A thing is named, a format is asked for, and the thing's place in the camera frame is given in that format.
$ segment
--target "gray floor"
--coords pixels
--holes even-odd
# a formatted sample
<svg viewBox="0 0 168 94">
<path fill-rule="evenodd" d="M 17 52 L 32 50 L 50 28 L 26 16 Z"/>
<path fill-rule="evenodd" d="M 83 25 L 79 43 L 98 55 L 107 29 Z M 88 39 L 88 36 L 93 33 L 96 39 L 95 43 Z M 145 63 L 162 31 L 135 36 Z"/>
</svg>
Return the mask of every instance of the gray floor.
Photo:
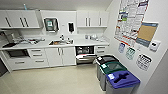
<svg viewBox="0 0 168 94">
<path fill-rule="evenodd" d="M 0 77 L 0 94 L 105 94 L 95 65 L 13 71 Z"/>
</svg>

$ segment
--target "trash bin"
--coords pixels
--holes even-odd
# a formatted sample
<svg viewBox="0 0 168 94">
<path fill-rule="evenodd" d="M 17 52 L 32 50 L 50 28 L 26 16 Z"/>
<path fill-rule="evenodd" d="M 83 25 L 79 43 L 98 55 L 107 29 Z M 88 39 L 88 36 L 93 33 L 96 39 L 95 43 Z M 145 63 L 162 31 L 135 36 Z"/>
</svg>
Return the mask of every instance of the trash bin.
<svg viewBox="0 0 168 94">
<path fill-rule="evenodd" d="M 113 61 L 118 61 L 119 60 L 117 58 L 115 58 L 112 55 L 104 55 L 104 56 L 100 56 L 96 58 L 96 63 L 97 63 L 97 78 L 100 81 L 100 65 L 105 64 L 107 62 L 113 62 Z"/>
<path fill-rule="evenodd" d="M 129 71 L 117 71 L 106 75 L 106 94 L 130 94 L 140 80 Z"/>
<path fill-rule="evenodd" d="M 116 71 L 125 71 L 127 70 L 120 62 L 107 62 L 100 65 L 100 87 L 103 91 L 106 90 L 106 74 L 110 74 Z"/>
</svg>

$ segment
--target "ceiling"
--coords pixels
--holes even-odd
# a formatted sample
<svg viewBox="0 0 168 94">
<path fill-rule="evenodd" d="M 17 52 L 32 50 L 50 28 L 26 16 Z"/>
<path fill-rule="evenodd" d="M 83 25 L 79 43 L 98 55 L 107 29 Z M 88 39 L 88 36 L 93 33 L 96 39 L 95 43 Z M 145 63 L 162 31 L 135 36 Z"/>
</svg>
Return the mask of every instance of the ceiling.
<svg viewBox="0 0 168 94">
<path fill-rule="evenodd" d="M 106 10 L 112 0 L 0 0 L 0 9 Z"/>
</svg>

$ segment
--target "microwave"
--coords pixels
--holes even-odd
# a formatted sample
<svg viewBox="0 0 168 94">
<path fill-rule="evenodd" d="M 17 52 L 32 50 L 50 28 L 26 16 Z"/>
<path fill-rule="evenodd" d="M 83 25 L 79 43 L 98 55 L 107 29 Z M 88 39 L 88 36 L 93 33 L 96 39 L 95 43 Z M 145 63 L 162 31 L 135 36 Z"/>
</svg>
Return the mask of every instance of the microwave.
<svg viewBox="0 0 168 94">
<path fill-rule="evenodd" d="M 9 57 L 20 58 L 20 57 L 30 57 L 27 49 L 19 49 L 19 50 L 7 50 Z"/>
</svg>

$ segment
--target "white countertop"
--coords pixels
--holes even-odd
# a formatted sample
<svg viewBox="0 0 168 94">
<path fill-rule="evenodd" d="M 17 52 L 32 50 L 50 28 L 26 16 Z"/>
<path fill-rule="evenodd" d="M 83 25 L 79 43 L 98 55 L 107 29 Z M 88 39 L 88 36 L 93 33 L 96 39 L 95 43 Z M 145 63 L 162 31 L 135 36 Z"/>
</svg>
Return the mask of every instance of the white countertop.
<svg viewBox="0 0 168 94">
<path fill-rule="evenodd" d="M 73 44 L 65 44 L 65 45 L 49 45 L 49 43 L 53 40 L 45 40 L 40 41 L 37 44 L 17 44 L 13 47 L 9 48 L 2 48 L 0 50 L 9 50 L 9 49 L 31 49 L 31 48 L 48 48 L 48 47 L 72 47 L 72 46 L 100 46 L 100 45 L 109 45 L 108 42 L 103 41 L 96 41 L 90 39 L 75 39 L 73 40 Z"/>
</svg>

